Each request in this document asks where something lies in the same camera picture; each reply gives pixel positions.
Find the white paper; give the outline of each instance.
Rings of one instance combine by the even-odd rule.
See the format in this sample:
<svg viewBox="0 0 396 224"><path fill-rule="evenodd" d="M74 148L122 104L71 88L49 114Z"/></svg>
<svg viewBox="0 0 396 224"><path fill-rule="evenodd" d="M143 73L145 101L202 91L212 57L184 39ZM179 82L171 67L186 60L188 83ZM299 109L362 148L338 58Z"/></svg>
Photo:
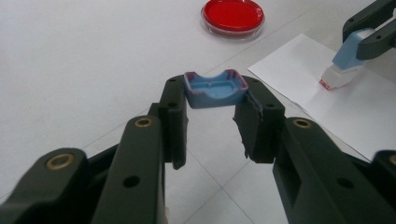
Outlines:
<svg viewBox="0 0 396 224"><path fill-rule="evenodd" d="M363 69L344 87L327 91L319 81L334 55L298 35L249 70L367 159L396 149L396 85Z"/></svg>

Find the white table surface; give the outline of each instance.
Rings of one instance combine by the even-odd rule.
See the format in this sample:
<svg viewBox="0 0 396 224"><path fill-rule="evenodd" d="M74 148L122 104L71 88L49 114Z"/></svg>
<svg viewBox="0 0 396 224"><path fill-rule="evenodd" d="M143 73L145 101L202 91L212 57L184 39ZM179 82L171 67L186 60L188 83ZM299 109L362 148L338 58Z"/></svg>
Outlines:
<svg viewBox="0 0 396 224"><path fill-rule="evenodd" d="M53 149L78 147L90 157L117 144L169 77L227 68L253 76L248 67L298 34L338 50L344 22L372 1L257 0L266 21L251 41L204 30L205 2L0 0L0 201ZM366 67L392 78L384 71L395 71L395 58L391 50ZM306 117L274 94L287 117ZM244 157L233 107L188 116L187 164L166 166L170 223L287 223L272 165Z"/></svg>

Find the red agar plate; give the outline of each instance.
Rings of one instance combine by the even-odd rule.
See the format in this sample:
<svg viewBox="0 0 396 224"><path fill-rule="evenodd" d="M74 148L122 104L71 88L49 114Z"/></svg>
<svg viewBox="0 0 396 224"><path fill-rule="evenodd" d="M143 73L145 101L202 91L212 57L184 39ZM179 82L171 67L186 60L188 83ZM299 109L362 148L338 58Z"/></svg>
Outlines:
<svg viewBox="0 0 396 224"><path fill-rule="evenodd" d="M231 38L256 35L265 20L262 8L250 0L210 0L202 18L212 34Z"/></svg>

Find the blue plastic object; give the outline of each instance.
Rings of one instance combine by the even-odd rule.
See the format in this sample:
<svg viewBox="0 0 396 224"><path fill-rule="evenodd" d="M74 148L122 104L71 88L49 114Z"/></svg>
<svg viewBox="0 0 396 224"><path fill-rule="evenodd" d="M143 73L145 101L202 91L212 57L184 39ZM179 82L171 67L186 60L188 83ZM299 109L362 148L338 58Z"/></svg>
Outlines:
<svg viewBox="0 0 396 224"><path fill-rule="evenodd" d="M347 70L364 64L364 61L357 59L357 55L359 43L364 39L359 33L365 30L368 29L362 29L350 34L332 59L332 62L340 69Z"/></svg>
<svg viewBox="0 0 396 224"><path fill-rule="evenodd" d="M244 99L248 84L233 69L216 77L201 77L195 72L184 74L186 95L191 108L237 105Z"/></svg>

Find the black mechanical part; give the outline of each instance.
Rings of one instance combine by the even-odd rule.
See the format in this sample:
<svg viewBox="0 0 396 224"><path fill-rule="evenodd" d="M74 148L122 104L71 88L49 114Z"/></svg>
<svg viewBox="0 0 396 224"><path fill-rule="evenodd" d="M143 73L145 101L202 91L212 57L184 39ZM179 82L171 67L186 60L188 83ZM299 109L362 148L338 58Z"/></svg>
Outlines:
<svg viewBox="0 0 396 224"><path fill-rule="evenodd" d="M162 137L156 117L127 123L92 224L165 223Z"/></svg>
<svg viewBox="0 0 396 224"><path fill-rule="evenodd" d="M242 104L235 106L235 120L245 156L257 163L273 163L280 143L285 106L257 79L243 77L249 88Z"/></svg>
<svg viewBox="0 0 396 224"><path fill-rule="evenodd" d="M396 8L396 0L377 0L349 20L343 27L343 41L358 30L376 28L392 18ZM391 48L396 47L396 20L386 24L381 29L359 43L357 58L369 60L380 56Z"/></svg>
<svg viewBox="0 0 396 224"><path fill-rule="evenodd" d="M88 185L88 161L75 148L41 157L0 207L2 224L72 223L78 198Z"/></svg>
<svg viewBox="0 0 396 224"><path fill-rule="evenodd" d="M396 213L320 127L286 119L274 176L289 223L394 223Z"/></svg>
<svg viewBox="0 0 396 224"><path fill-rule="evenodd" d="M259 80L244 79L250 90L234 119L253 161L276 158L274 175L290 223L396 220L396 151L381 151L372 163L345 155L314 121L285 119L285 108ZM73 148L39 159L0 206L0 223L166 223L163 138L181 144L168 155L184 164L183 84L182 76L169 79L149 115L130 120L120 143L88 162Z"/></svg>
<svg viewBox="0 0 396 224"><path fill-rule="evenodd" d="M186 164L187 118L183 75L169 78L163 89L161 101L152 104L149 115L158 117L163 124L163 148L165 162L172 162L174 169Z"/></svg>
<svg viewBox="0 0 396 224"><path fill-rule="evenodd" d="M396 151L377 152L367 173L378 192L396 210Z"/></svg>

